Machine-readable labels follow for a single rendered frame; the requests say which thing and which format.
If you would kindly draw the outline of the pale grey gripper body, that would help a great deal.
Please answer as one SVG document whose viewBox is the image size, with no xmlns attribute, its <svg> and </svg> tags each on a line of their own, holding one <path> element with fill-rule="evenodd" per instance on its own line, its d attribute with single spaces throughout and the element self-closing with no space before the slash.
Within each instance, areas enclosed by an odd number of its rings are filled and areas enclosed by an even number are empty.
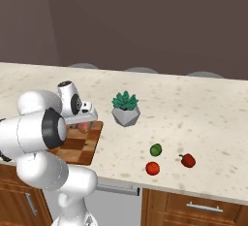
<svg viewBox="0 0 248 226">
<path fill-rule="evenodd" d="M 79 112 L 77 115 L 66 117 L 65 121 L 67 125 L 78 124 L 82 122 L 91 122 L 98 119 L 98 114 L 95 109 L 92 109 L 89 113 Z"/>
</svg>

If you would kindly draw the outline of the pink onion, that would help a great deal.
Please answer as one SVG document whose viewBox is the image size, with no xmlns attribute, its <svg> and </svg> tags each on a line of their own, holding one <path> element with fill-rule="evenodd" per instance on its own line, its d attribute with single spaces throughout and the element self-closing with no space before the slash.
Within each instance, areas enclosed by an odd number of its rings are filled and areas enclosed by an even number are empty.
<svg viewBox="0 0 248 226">
<path fill-rule="evenodd" d="M 88 133 L 90 130 L 90 123 L 89 122 L 82 122 L 77 125 L 77 129 L 81 133 Z"/>
</svg>

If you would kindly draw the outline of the brown checkered wooden cutting board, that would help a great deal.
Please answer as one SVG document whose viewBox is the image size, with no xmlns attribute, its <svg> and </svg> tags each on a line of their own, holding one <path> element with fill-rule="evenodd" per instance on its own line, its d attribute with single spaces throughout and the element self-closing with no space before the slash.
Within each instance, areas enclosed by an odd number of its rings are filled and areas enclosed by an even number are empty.
<svg viewBox="0 0 248 226">
<path fill-rule="evenodd" d="M 87 133 L 76 128 L 69 128 L 65 143 L 49 152 L 63 159 L 67 164 L 89 166 L 93 160 L 97 143 L 104 123 L 94 121 Z"/>
</svg>

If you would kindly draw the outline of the green avocado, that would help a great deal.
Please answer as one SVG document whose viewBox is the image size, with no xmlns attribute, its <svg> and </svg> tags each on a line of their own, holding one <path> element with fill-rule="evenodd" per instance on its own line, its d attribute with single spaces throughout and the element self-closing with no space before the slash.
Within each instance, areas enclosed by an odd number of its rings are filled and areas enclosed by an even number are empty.
<svg viewBox="0 0 248 226">
<path fill-rule="evenodd" d="M 160 144 L 154 144 L 150 148 L 150 154 L 152 156 L 159 156 L 162 153 L 162 146 Z"/>
</svg>

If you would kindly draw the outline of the red tomato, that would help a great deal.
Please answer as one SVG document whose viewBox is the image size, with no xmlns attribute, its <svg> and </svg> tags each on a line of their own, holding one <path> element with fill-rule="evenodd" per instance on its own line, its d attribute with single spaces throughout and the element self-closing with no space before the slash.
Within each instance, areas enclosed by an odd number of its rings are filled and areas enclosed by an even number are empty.
<svg viewBox="0 0 248 226">
<path fill-rule="evenodd" d="M 160 172 L 160 166 L 156 162 L 148 162 L 145 166 L 146 172 L 151 176 L 156 176 Z"/>
</svg>

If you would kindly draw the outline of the red bell pepper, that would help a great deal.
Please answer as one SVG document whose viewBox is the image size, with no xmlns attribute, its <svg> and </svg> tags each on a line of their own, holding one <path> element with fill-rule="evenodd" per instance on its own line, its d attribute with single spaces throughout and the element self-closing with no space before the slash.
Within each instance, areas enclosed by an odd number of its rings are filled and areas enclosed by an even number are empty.
<svg viewBox="0 0 248 226">
<path fill-rule="evenodd" d="M 179 154 L 179 157 L 181 158 L 181 164 L 186 168 L 193 168 L 196 165 L 196 160 L 190 153 Z"/>
</svg>

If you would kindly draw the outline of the green succulent in grey pot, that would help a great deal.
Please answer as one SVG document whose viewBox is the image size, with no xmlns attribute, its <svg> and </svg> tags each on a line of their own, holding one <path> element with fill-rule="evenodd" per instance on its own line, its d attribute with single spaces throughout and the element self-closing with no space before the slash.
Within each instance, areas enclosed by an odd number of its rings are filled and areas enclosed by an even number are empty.
<svg viewBox="0 0 248 226">
<path fill-rule="evenodd" d="M 113 105 L 111 113 L 117 124 L 129 127 L 137 123 L 140 117 L 138 101 L 136 95 L 130 95 L 127 90 L 117 93 L 111 101 Z"/>
</svg>

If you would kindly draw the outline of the grey round stool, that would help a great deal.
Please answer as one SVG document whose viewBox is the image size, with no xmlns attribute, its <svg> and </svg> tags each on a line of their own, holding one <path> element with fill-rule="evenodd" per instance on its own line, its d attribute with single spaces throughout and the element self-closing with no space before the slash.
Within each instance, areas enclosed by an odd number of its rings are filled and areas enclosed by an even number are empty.
<svg viewBox="0 0 248 226">
<path fill-rule="evenodd" d="M 214 78 L 214 79 L 223 79 L 222 76 L 212 73 L 212 72 L 206 72 L 206 71 L 198 71 L 198 72 L 192 72 L 188 74 L 189 77 L 200 77 L 200 78 Z"/>
<path fill-rule="evenodd" d="M 76 63 L 76 64 L 70 65 L 69 67 L 70 68 L 81 68 L 81 69 L 99 69 L 98 67 L 90 63 Z"/>
<path fill-rule="evenodd" d="M 125 72 L 134 72 L 134 73 L 148 73 L 148 74 L 158 74 L 157 71 L 147 68 L 147 67 L 132 67 L 124 70 Z"/>
</svg>

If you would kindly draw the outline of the grey dishwasher front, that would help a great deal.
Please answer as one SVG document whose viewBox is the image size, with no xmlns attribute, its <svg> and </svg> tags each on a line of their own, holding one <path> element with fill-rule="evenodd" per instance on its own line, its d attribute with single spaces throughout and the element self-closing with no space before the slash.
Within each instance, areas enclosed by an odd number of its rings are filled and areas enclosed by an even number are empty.
<svg viewBox="0 0 248 226">
<path fill-rule="evenodd" d="M 128 183 L 100 179 L 99 184 L 126 188 L 138 188 Z M 99 226 L 140 226 L 142 189 L 139 196 L 96 190 L 85 198 L 89 211 Z"/>
</svg>

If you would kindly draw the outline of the brown wooden cupboard door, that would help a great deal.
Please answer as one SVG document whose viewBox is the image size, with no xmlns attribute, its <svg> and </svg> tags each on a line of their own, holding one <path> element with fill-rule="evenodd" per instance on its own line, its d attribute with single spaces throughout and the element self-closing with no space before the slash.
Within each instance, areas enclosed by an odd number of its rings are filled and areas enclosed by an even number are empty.
<svg viewBox="0 0 248 226">
<path fill-rule="evenodd" d="M 25 198 L 30 193 L 37 210 L 35 216 Z M 16 167 L 0 164 L 0 226 L 50 226 L 50 215 L 44 193 L 31 187 L 16 175 Z"/>
</svg>

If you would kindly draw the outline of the brown wooden drawer front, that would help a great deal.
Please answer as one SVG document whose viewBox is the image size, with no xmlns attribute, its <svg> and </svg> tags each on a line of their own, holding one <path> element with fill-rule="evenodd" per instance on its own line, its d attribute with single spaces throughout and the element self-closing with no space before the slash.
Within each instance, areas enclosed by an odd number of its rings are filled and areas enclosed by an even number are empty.
<svg viewBox="0 0 248 226">
<path fill-rule="evenodd" d="M 224 212 L 186 207 L 191 201 Z M 248 226 L 248 206 L 143 188 L 141 226 Z"/>
</svg>

